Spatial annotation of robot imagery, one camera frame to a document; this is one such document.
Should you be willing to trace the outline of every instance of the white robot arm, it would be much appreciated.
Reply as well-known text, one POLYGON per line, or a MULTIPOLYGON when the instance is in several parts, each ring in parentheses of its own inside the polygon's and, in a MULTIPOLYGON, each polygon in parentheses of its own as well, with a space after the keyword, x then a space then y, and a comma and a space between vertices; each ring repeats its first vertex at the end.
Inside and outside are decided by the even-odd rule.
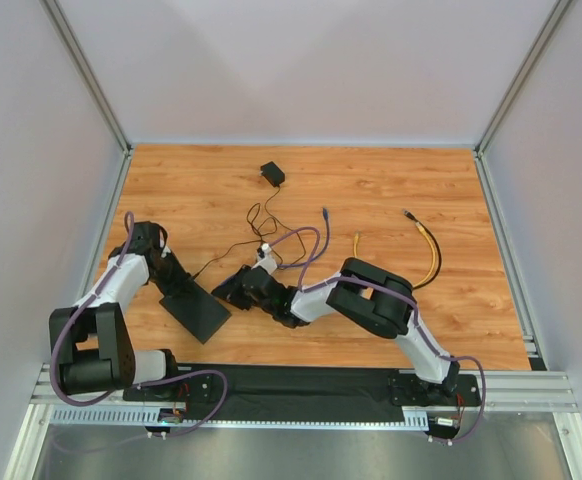
POLYGON ((212 294, 241 309, 258 306, 290 328, 339 312, 365 330, 393 340, 420 380, 453 393, 459 364, 435 341, 413 308, 413 289, 407 280, 349 258, 332 277, 300 289, 277 282, 272 276, 276 268, 270 247, 264 244, 253 267, 243 266, 212 294), (373 292, 366 298, 368 288, 373 292))

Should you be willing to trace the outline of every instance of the black cable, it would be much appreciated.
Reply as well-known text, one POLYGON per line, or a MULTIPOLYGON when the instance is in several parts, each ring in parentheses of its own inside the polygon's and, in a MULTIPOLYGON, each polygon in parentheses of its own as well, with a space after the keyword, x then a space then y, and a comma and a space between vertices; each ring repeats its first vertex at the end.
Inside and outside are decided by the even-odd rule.
POLYGON ((436 279, 436 277, 440 273, 440 270, 442 269, 442 250, 440 250, 440 244, 438 243, 438 240, 435 238, 435 235, 433 235, 433 233, 431 233, 431 230, 429 230, 424 223, 422 223, 420 220, 418 220, 415 217, 415 215, 413 215, 408 210, 403 210, 402 213, 404 213, 404 216, 407 217, 409 220, 413 220, 415 223, 422 225, 422 228, 424 228, 424 231, 427 232, 429 234, 429 236, 431 237, 431 239, 433 240, 433 245, 435 246, 435 251, 436 251, 436 254, 438 257, 438 266, 436 267, 435 272, 433 273, 433 276, 429 280, 424 282, 423 284, 418 285, 417 287, 413 287, 414 290, 417 290, 419 288, 426 287, 427 285, 429 285, 433 280, 436 279))
MULTIPOLYGON (((269 198, 267 198, 267 200, 264 202, 264 211, 266 212, 266 214, 268 215, 268 217, 266 217, 262 223, 260 224, 259 227, 255 226, 255 221, 258 218, 258 216, 260 215, 260 209, 261 209, 261 203, 257 202, 254 203, 251 208, 249 208, 248 212, 247 212, 247 223, 249 224, 249 226, 251 227, 251 231, 258 236, 258 238, 260 239, 260 242, 265 243, 265 238, 266 236, 269 235, 273 235, 274 233, 276 233, 278 231, 278 225, 280 225, 282 228, 285 228, 288 231, 293 230, 292 228, 288 227, 287 225, 285 225, 284 223, 282 223, 282 221, 276 217, 275 215, 273 215, 271 213, 271 211, 268 208, 269 202, 271 200, 273 200, 275 198, 275 196, 280 193, 281 188, 278 186, 276 187, 276 191, 273 193, 273 195, 271 195, 269 198), (251 213, 253 212, 254 209, 257 209, 255 212, 255 215, 253 216, 253 219, 250 218, 251 213), (273 221, 273 230, 267 233, 262 233, 261 229, 262 227, 268 222, 272 220, 273 221)), ((302 255, 300 255, 296 260, 294 260, 293 262, 291 262, 288 266, 282 268, 280 267, 280 270, 284 270, 285 268, 289 268, 290 266, 294 266, 296 265, 298 262, 300 262, 307 254, 307 249, 306 246, 304 245, 304 241, 302 240, 302 237, 300 236, 299 233, 296 233, 296 236, 298 237, 298 240, 300 240, 300 245, 302 246, 302 255)), ((284 261, 284 259, 282 258, 282 256, 276 252, 275 250, 272 250, 273 253, 278 257, 279 259, 279 264, 285 264, 286 262, 284 261)))
MULTIPOLYGON (((196 278, 198 278, 198 276, 209 266, 211 265, 213 262, 217 262, 218 260, 222 260, 224 257, 226 257, 231 250, 233 250, 233 247, 237 247, 239 245, 248 245, 251 243, 266 243, 265 237, 269 236, 269 235, 273 235, 274 233, 277 233, 278 231, 278 225, 280 225, 283 228, 286 228, 287 230, 291 231, 292 229, 287 227, 284 223, 282 223, 280 221, 280 219, 278 217, 276 217, 275 215, 273 215, 269 209, 268 209, 268 204, 269 202, 278 194, 280 193, 280 187, 278 186, 276 191, 273 193, 273 195, 271 195, 269 198, 267 198, 267 200, 264 202, 264 211, 269 215, 267 218, 265 218, 262 223, 260 223, 259 226, 256 227, 255 225, 255 221, 257 220, 258 216, 260 216, 260 211, 262 209, 262 204, 260 202, 254 203, 253 205, 251 205, 251 208, 249 208, 249 210, 247 211, 247 223, 249 224, 249 226, 251 227, 251 231, 253 232, 254 235, 256 235, 258 237, 258 240, 249 240, 247 242, 239 242, 239 243, 234 243, 233 245, 231 245, 226 252, 224 252, 223 255, 219 256, 219 257, 215 257, 212 258, 211 260, 209 260, 207 263, 204 264, 204 266, 198 270, 197 273, 193 274, 192 276, 192 280, 195 280, 196 278), (251 214, 252 212, 255 210, 255 215, 253 216, 253 218, 251 218, 251 214), (265 232, 262 233, 262 227, 269 221, 273 221, 273 230, 271 230, 270 232, 265 232)), ((302 260, 306 254, 307 254, 307 249, 304 245, 304 241, 302 240, 302 237, 300 237, 299 233, 296 233, 296 236, 298 237, 298 239, 300 240, 300 245, 302 245, 302 255, 295 260, 293 263, 291 263, 289 266, 293 266, 296 263, 298 263, 300 260, 302 260)), ((272 249, 272 252, 275 256, 278 257, 279 260, 279 264, 283 264, 284 259, 282 258, 282 256, 276 252, 275 250, 272 249)))
POLYGON ((215 257, 212 258, 211 260, 209 260, 207 263, 204 264, 204 266, 197 271, 197 273, 195 273, 191 279, 195 280, 196 278, 198 278, 198 275, 200 275, 209 265, 211 265, 213 262, 217 262, 218 260, 222 260, 224 257, 226 257, 231 250, 233 250, 233 247, 237 247, 239 245, 248 245, 250 243, 260 243, 260 240, 249 240, 248 242, 239 242, 239 243, 234 243, 233 245, 231 245, 226 252, 224 252, 223 255, 219 256, 219 257, 215 257))

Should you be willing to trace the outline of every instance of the yellow cable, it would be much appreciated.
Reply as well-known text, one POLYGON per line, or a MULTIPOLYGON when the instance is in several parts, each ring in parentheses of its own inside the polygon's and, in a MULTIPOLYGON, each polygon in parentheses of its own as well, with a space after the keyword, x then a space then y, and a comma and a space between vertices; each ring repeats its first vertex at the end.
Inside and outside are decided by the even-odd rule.
POLYGON ((420 285, 427 282, 427 280, 429 280, 429 278, 431 278, 431 275, 433 275, 433 271, 435 270, 435 266, 438 263, 438 253, 435 249, 435 245, 433 244, 433 239, 427 233, 426 229, 422 226, 422 224, 420 222, 415 222, 415 226, 418 227, 418 230, 420 231, 422 236, 429 243, 429 246, 431 247, 431 257, 432 258, 431 258, 431 268, 429 268, 429 273, 427 273, 426 276, 422 280, 420 280, 418 283, 416 283, 413 286, 413 288, 419 287, 420 285))
POLYGON ((353 236, 353 256, 358 258, 358 242, 360 241, 360 232, 355 232, 353 236))

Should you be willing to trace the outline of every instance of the wooden floor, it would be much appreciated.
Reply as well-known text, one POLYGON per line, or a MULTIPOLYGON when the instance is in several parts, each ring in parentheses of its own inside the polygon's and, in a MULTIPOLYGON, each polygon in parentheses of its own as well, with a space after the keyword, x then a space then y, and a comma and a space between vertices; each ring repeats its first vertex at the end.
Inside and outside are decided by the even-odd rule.
MULTIPOLYGON (((164 226, 171 250, 187 271, 196 272, 231 244, 255 238, 245 216, 253 203, 274 192, 259 175, 260 165, 269 161, 286 173, 282 191, 269 204, 283 222, 324 232, 322 206, 329 209, 331 244, 309 268, 305 283, 339 270, 351 256, 356 230, 361 232, 360 258, 420 280, 429 269, 430 250, 402 215, 402 208, 408 208, 442 248, 440 276, 416 292, 440 344, 454 355, 478 357, 488 369, 529 368, 469 150, 139 146, 105 254, 123 242, 122 217, 132 210, 138 221, 164 226)), ((313 245, 310 234, 304 238, 313 245)), ((235 247, 198 283, 210 291, 242 264, 252 264, 256 246, 235 247)), ((294 238, 278 251, 287 260, 301 252, 294 238)), ((276 277, 294 284, 298 273, 291 269, 276 277)), ((154 285, 146 286, 126 313, 136 349, 170 348, 185 362, 409 366, 392 341, 372 336, 339 314, 291 330, 260 310, 229 306, 233 316, 201 345, 162 309, 160 298, 154 285)))

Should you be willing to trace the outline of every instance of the aluminum frame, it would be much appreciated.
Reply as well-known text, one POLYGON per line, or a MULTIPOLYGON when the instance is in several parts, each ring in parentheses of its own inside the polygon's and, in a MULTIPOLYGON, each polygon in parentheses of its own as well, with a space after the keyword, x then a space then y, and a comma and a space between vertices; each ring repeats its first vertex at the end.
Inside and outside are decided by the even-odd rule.
POLYGON ((82 47, 80 47, 80 43, 67 20, 66 15, 64 14, 64 10, 60 6, 57 0, 40 0, 42 7, 44 8, 45 12, 47 13, 49 20, 51 21, 53 27, 55 28, 58 36, 60 37, 60 41, 67 49, 69 57, 73 61, 75 67, 78 69, 78 73, 82 77, 87 90, 93 97, 102 117, 104 118, 105 123, 111 130, 111 133, 115 137, 120 145, 120 148, 124 153, 127 153, 131 150, 131 142, 129 141, 128 137, 125 135, 120 122, 118 121, 113 109, 111 108, 111 104, 107 100, 107 97, 104 95, 98 80, 93 73, 93 69, 87 60, 87 57, 84 55, 82 51, 82 47))

